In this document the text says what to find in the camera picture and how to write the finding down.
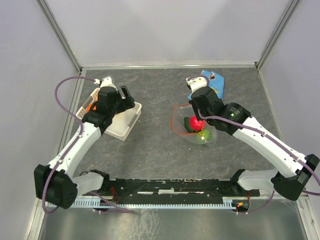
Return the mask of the red apple toy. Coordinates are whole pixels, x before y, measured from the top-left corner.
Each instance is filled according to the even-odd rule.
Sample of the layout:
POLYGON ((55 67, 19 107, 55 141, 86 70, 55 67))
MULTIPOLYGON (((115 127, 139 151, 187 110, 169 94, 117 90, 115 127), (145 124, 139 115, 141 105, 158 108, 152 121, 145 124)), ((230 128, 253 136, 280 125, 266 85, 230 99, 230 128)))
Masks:
POLYGON ((191 128, 196 132, 201 131, 206 125, 206 122, 204 120, 198 120, 195 115, 190 117, 189 123, 191 128))

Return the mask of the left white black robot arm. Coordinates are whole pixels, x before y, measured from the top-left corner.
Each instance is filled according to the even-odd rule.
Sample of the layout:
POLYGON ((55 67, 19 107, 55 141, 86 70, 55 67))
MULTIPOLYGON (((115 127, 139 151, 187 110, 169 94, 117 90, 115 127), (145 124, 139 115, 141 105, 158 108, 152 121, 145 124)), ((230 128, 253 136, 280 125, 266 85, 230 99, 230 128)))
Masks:
POLYGON ((106 195, 111 189, 109 174, 92 170, 74 177, 74 172, 90 147, 113 123, 114 117, 134 106, 134 98, 126 86, 121 90, 112 86, 101 87, 97 100, 79 120, 79 128, 69 143, 47 165, 39 164, 35 168, 36 197, 43 203, 68 209, 78 196, 92 191, 106 195))

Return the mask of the clear zip bag orange zipper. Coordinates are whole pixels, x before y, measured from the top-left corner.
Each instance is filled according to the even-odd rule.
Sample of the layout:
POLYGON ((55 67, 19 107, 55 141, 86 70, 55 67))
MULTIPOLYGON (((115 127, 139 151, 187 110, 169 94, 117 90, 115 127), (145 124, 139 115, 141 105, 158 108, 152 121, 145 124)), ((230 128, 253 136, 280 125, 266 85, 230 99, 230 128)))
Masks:
POLYGON ((174 105, 171 130, 195 145, 209 145, 217 140, 217 131, 205 120, 198 120, 191 104, 174 105))

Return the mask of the green watermelon toy ball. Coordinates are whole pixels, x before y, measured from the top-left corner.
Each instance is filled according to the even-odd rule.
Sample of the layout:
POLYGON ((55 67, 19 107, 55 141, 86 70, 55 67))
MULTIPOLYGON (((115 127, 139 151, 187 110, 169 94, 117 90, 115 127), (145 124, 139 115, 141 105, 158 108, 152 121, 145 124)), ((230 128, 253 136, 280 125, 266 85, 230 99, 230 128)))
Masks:
POLYGON ((195 141, 200 145, 208 144, 211 139, 211 131, 208 128, 204 128, 202 131, 197 132, 195 135, 195 141))

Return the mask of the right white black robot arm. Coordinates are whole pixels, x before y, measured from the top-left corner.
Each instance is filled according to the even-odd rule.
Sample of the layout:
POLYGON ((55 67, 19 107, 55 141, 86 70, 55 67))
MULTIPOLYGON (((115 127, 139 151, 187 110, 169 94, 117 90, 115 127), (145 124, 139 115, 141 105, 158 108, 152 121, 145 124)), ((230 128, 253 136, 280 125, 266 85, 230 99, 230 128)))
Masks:
POLYGON ((229 183, 236 196, 250 190, 272 190, 296 201, 318 166, 320 159, 300 153, 270 133, 238 103, 224 104, 208 86, 190 87, 191 104, 198 120, 206 121, 216 130, 246 143, 268 160, 271 170, 239 170, 229 183))

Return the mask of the white perforated plastic basket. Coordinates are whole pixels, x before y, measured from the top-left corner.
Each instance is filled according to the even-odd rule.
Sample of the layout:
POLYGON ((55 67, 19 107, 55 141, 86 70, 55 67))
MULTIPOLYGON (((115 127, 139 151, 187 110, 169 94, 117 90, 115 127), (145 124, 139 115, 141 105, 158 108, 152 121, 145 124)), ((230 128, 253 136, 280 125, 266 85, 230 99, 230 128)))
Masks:
MULTIPOLYGON (((79 119, 82 119, 88 112, 89 107, 98 100, 99 91, 100 89, 96 88, 76 112, 76 116, 79 119)), ((125 141, 141 115, 142 105, 136 101, 134 104, 134 108, 116 114, 112 119, 112 124, 104 133, 118 140, 125 141)))

